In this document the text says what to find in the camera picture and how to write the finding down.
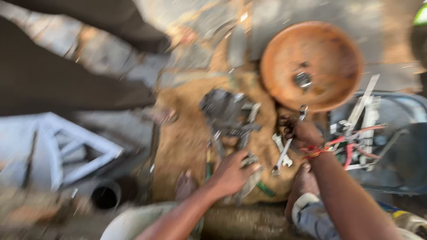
wrist band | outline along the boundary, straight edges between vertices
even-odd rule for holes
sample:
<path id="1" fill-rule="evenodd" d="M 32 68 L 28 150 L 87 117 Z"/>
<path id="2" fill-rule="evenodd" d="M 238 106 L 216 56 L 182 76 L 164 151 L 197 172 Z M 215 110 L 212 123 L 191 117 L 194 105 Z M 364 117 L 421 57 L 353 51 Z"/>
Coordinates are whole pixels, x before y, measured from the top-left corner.
<path id="1" fill-rule="evenodd" d="M 314 157 L 317 157 L 322 152 L 331 152 L 329 148 L 326 148 L 326 147 L 317 148 L 314 145 L 303 147 L 303 148 L 300 148 L 299 150 L 305 154 L 305 157 L 304 157 L 305 159 L 312 159 Z"/>

dark cloth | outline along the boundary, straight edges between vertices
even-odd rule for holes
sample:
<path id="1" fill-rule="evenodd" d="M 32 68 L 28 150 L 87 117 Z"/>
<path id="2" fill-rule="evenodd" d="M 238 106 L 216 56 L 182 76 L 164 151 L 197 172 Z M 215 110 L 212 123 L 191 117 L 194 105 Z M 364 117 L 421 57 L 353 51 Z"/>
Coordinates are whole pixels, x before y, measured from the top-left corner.
<path id="1" fill-rule="evenodd" d="M 5 116 L 46 111 L 125 110 L 153 105 L 155 96 L 141 82 L 118 81 L 89 73 L 82 66 L 37 46 L 16 25 L 0 18 L 0 101 L 0 115 Z"/>
<path id="2" fill-rule="evenodd" d="M 170 40 L 143 21 L 132 0 L 5 0 L 29 10 L 65 14 L 129 42 L 141 52 L 164 53 Z"/>

forearm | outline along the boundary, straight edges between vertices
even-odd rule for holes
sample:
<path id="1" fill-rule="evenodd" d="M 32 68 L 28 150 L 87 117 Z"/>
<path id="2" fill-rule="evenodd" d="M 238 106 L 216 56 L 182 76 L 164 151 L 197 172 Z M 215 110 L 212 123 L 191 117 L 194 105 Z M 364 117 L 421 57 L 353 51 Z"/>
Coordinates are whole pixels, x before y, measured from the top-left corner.
<path id="1" fill-rule="evenodd" d="M 137 240 L 187 239 L 198 221 L 217 200 L 210 186 L 205 185 L 169 213 L 142 232 Z"/>
<path id="2" fill-rule="evenodd" d="M 400 239 L 394 224 L 331 152 L 311 161 L 322 201 L 344 240 Z"/>

trouser leg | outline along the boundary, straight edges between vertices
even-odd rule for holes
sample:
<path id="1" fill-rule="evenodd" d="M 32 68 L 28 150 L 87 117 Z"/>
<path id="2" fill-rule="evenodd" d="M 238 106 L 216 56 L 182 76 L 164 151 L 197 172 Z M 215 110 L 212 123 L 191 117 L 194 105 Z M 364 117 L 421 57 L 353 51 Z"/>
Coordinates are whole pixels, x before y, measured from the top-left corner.
<path id="1" fill-rule="evenodd" d="M 0 116 L 126 110 L 155 103 L 155 95 L 142 82 L 93 75 L 37 46 L 1 17 L 0 29 Z"/>
<path id="2" fill-rule="evenodd" d="M 163 202 L 127 210 L 108 225 L 101 240 L 133 240 L 163 214 L 171 211 L 177 205 L 176 202 Z M 203 220 L 193 229 L 188 239 L 200 239 L 202 227 Z"/>
<path id="3" fill-rule="evenodd" d="M 341 239 L 325 206 L 314 194 L 306 193 L 295 202 L 292 209 L 292 221 L 299 230 L 316 239 Z"/>
<path id="4" fill-rule="evenodd" d="M 5 0 L 29 10 L 65 14 L 110 32 L 142 52 L 164 53 L 170 40 L 143 21 L 132 0 Z"/>

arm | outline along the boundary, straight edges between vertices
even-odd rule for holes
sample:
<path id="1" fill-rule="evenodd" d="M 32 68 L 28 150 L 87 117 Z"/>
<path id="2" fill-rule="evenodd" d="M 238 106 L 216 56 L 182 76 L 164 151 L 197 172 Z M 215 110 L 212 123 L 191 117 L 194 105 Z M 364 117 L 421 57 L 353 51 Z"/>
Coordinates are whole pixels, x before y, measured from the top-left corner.
<path id="1" fill-rule="evenodd" d="M 200 218 L 215 201 L 239 191 L 250 175 L 260 169 L 259 164 L 240 168 L 242 160 L 247 155 L 247 152 L 239 151 L 224 159 L 203 187 L 150 225 L 136 239 L 187 239 Z"/>
<path id="2" fill-rule="evenodd" d="M 295 126 L 293 144 L 296 147 L 319 147 L 323 144 L 323 138 L 312 123 L 301 122 L 293 117 L 287 119 L 290 125 Z M 333 153 L 321 153 L 311 159 L 310 164 L 326 211 L 342 239 L 401 239 L 393 222 L 346 173 Z"/>

